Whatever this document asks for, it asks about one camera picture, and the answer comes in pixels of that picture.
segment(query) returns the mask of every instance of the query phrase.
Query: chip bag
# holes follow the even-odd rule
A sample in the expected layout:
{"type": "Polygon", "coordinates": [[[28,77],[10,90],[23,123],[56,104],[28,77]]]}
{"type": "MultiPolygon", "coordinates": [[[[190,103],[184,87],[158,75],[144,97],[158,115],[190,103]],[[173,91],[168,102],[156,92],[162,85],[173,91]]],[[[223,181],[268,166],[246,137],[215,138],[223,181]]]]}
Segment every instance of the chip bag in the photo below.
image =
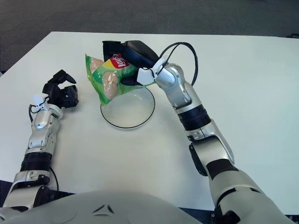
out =
{"type": "Polygon", "coordinates": [[[137,67],[124,60],[121,54],[114,54],[105,62],[85,55],[85,63],[87,77],[98,93],[102,105],[140,87],[121,83],[121,79],[134,76],[138,70],[137,67]]]}

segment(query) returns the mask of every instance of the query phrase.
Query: clear glass bowl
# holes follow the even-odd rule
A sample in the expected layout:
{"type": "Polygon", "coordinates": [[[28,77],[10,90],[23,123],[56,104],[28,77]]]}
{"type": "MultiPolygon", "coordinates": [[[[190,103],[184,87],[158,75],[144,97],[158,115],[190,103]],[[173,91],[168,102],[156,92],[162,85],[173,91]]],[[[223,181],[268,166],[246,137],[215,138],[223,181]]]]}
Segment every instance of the clear glass bowl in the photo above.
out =
{"type": "Polygon", "coordinates": [[[114,98],[101,105],[101,113],[111,125],[123,129],[136,128],[150,119],[155,109],[155,98],[142,87],[114,98]]]}

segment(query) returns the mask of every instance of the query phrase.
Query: lay's logo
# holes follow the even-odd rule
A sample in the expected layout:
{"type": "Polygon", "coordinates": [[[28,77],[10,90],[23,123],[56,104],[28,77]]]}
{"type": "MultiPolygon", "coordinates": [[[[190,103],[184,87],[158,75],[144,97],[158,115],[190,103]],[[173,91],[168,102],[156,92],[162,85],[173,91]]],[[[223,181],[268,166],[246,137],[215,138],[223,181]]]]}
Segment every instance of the lay's logo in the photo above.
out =
{"type": "Polygon", "coordinates": [[[112,65],[117,69],[122,69],[128,67],[130,64],[125,59],[121,57],[121,54],[115,54],[111,58],[112,65]]]}

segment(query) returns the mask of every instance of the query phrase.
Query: black cable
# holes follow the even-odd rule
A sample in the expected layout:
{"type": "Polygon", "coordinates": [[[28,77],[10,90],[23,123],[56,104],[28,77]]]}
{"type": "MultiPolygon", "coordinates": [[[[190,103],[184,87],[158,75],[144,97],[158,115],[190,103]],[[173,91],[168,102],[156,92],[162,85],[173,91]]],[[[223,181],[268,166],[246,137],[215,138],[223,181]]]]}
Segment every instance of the black cable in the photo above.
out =
{"type": "Polygon", "coordinates": [[[195,52],[195,50],[194,50],[194,48],[193,48],[193,46],[192,46],[191,44],[189,44],[189,43],[187,43],[187,42],[176,42],[176,43],[173,43],[173,44],[169,45],[167,48],[165,48],[165,49],[163,50],[163,52],[161,53],[159,59],[163,56],[163,54],[164,54],[169,48],[175,46],[175,47],[172,49],[171,53],[169,54],[169,56],[168,56],[166,62],[163,64],[162,69],[163,69],[164,66],[167,64],[167,62],[168,62],[170,56],[172,55],[174,49],[177,48],[179,45],[185,45],[187,48],[189,48],[189,49],[192,51],[192,53],[193,53],[193,55],[194,55],[194,60],[195,60],[195,71],[194,71],[194,76],[193,76],[193,80],[192,80],[192,83],[191,83],[191,85],[194,85],[194,83],[195,83],[195,81],[196,81],[196,79],[197,79],[197,74],[198,74],[198,58],[197,58],[196,52],[195,52]]]}
{"type": "MultiPolygon", "coordinates": [[[[49,97],[46,97],[45,100],[44,100],[42,103],[39,104],[39,106],[43,105],[43,104],[46,102],[46,99],[47,99],[47,98],[49,98],[49,97]]],[[[41,111],[41,109],[39,109],[38,111],[33,112],[33,111],[32,111],[32,107],[37,107],[37,106],[36,106],[36,105],[32,105],[32,104],[29,105],[28,113],[29,113],[29,118],[30,118],[30,121],[31,121],[31,122],[33,121],[33,118],[32,118],[32,115],[31,115],[31,114],[32,114],[32,113],[38,113],[38,112],[41,111]]]]}
{"type": "Polygon", "coordinates": [[[28,113],[29,113],[30,121],[31,121],[31,123],[32,123],[33,118],[32,118],[32,115],[31,115],[31,108],[32,108],[32,105],[29,105],[29,107],[28,107],[28,113]]]}
{"type": "Polygon", "coordinates": [[[52,169],[52,167],[50,167],[50,170],[52,171],[52,173],[53,173],[53,175],[54,175],[54,177],[55,177],[55,181],[56,181],[56,187],[57,187],[57,189],[56,189],[56,193],[55,193],[54,198],[53,198],[53,200],[55,200],[55,199],[56,199],[56,196],[57,196],[57,193],[58,193],[58,191],[59,191],[59,185],[58,185],[58,179],[57,179],[57,176],[56,176],[54,170],[52,169]]]}

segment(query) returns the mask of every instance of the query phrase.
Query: gray carpet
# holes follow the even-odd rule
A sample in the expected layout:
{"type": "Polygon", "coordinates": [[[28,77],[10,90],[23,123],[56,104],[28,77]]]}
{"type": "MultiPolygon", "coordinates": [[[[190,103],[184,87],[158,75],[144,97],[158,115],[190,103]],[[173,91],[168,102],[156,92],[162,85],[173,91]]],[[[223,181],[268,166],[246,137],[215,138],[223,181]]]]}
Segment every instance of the gray carpet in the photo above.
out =
{"type": "Polygon", "coordinates": [[[286,37],[299,0],[0,0],[0,70],[50,31],[286,37]]]}

